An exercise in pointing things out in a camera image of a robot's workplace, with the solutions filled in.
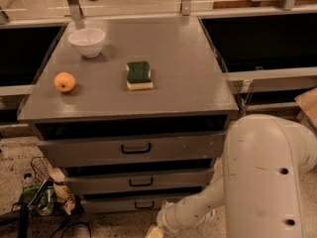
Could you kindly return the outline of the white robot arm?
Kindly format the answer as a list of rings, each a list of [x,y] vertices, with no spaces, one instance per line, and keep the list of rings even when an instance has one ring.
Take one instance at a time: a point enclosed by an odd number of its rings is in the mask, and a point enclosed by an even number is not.
[[[145,238],[203,224],[221,205],[227,238],[306,238],[299,175],[316,160],[317,138],[307,127],[245,116],[227,132],[223,174],[199,193],[164,203]]]

